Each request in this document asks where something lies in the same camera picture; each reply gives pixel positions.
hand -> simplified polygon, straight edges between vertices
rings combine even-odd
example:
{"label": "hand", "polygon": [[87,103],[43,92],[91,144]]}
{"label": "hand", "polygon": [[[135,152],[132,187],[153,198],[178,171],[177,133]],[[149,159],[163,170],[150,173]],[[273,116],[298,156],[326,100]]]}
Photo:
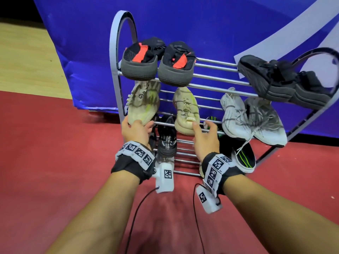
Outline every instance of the hand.
{"label": "hand", "polygon": [[148,140],[149,133],[152,132],[153,124],[154,121],[150,121],[145,126],[143,126],[141,120],[135,120],[133,124],[129,126],[128,116],[125,116],[125,119],[121,123],[121,134],[126,142],[136,141],[147,146],[147,148],[150,149]]}
{"label": "hand", "polygon": [[203,133],[200,125],[193,122],[194,150],[200,162],[211,152],[219,153],[218,127],[211,121],[206,121],[206,124],[210,127],[210,131]]}

left hand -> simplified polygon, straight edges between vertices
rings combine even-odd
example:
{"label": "left hand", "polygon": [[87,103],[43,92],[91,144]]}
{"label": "left hand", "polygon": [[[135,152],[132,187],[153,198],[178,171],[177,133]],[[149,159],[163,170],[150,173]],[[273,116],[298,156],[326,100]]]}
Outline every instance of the left hand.
{"label": "left hand", "polygon": [[149,133],[152,131],[153,124],[154,121],[150,121],[145,126],[143,126],[141,120],[135,120],[133,124],[129,126],[128,116],[125,116],[125,119],[121,123],[121,134],[126,142],[136,141],[150,149],[148,141]]}

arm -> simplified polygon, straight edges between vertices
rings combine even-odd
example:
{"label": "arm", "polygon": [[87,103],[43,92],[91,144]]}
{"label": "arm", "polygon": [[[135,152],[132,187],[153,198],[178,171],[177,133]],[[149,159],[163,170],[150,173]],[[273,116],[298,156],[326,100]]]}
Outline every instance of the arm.
{"label": "arm", "polygon": [[229,177],[223,191],[269,253],[334,254],[339,226],[243,175]]}
{"label": "arm", "polygon": [[46,254],[115,253],[125,231],[139,178],[125,170],[112,173]]}
{"label": "arm", "polygon": [[[130,127],[127,120],[126,116],[121,124],[125,141],[135,141],[150,149],[148,133],[154,122],[143,127],[136,120]],[[107,182],[71,220],[46,254],[116,253],[138,185],[150,178],[153,168],[150,166],[145,171],[131,157],[119,156]]]}

forearm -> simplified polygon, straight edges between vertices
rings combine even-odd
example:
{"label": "forearm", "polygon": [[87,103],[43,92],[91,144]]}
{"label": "forearm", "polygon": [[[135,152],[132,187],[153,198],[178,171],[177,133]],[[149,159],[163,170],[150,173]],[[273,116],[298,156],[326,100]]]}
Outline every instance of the forearm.
{"label": "forearm", "polygon": [[112,173],[46,253],[115,253],[125,231],[139,181],[138,177],[125,170]]}
{"label": "forearm", "polygon": [[243,175],[227,179],[227,197],[271,254],[337,253],[339,226]]}

wrist tracker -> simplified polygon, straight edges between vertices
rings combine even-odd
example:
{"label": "wrist tracker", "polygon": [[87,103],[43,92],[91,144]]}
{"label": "wrist tracker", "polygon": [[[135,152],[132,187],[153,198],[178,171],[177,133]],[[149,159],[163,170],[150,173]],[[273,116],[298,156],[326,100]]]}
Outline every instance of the wrist tracker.
{"label": "wrist tracker", "polygon": [[202,162],[204,172],[203,183],[206,189],[214,196],[224,195],[223,185],[227,178],[234,175],[244,175],[236,164],[224,154],[212,152]]}
{"label": "wrist tracker", "polygon": [[111,173],[129,171],[140,179],[148,180],[155,173],[155,157],[143,144],[136,141],[125,143],[115,155],[115,165]]}

